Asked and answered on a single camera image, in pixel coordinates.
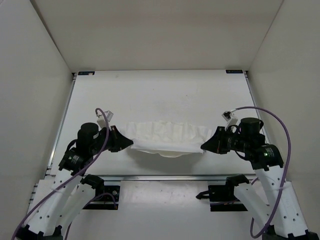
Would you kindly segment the white pleated skirt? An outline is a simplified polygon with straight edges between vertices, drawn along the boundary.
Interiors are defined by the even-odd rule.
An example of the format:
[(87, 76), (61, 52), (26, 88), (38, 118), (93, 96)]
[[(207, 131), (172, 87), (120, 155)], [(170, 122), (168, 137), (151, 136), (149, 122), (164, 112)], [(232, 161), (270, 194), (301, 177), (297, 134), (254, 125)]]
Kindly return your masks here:
[(205, 126), (170, 121), (129, 122), (119, 131), (133, 141), (132, 150), (165, 158), (202, 154), (201, 145), (213, 134)]

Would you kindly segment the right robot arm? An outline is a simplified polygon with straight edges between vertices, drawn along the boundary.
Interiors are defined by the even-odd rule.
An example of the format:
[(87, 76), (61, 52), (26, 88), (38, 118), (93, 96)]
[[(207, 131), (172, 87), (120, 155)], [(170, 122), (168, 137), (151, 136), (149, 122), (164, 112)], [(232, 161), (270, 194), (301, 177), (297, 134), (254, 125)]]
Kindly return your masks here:
[(226, 117), (226, 126), (217, 127), (214, 135), (201, 145), (207, 152), (224, 155), (234, 151), (250, 162), (267, 198), (265, 203), (253, 188), (253, 182), (243, 174), (229, 176), (218, 191), (214, 205), (239, 201), (252, 215), (252, 224), (261, 229), (251, 232), (253, 239), (318, 240), (317, 233), (308, 229), (292, 183), (286, 180), (287, 165), (278, 148), (267, 144), (260, 133), (264, 123), (254, 117), (238, 120)]

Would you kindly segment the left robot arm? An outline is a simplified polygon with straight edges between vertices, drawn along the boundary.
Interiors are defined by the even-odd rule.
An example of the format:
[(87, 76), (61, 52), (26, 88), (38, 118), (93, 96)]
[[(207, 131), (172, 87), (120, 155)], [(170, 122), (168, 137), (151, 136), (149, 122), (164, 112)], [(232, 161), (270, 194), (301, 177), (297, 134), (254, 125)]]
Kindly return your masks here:
[(58, 165), (51, 191), (21, 220), (13, 240), (62, 240), (77, 214), (90, 202), (110, 196), (104, 180), (87, 169), (104, 151), (120, 152), (133, 141), (122, 135), (116, 126), (99, 128), (96, 123), (81, 125)]

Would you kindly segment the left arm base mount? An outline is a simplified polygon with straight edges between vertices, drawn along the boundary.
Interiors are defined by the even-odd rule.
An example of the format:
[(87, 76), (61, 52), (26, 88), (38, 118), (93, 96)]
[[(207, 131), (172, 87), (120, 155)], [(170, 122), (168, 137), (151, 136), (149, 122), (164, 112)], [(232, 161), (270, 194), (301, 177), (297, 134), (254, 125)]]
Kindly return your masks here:
[(102, 187), (95, 190), (94, 198), (85, 205), (83, 210), (118, 210), (120, 190), (119, 181), (105, 181)]

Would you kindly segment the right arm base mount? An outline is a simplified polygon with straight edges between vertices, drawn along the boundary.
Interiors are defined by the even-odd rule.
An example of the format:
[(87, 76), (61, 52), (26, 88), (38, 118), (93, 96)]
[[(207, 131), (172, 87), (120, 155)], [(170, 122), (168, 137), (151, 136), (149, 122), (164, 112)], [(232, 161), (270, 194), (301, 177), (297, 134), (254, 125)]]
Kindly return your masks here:
[(224, 184), (209, 183), (205, 191), (198, 193), (198, 200), (209, 200), (211, 212), (247, 212), (247, 208), (238, 200), (233, 188), (226, 182)]

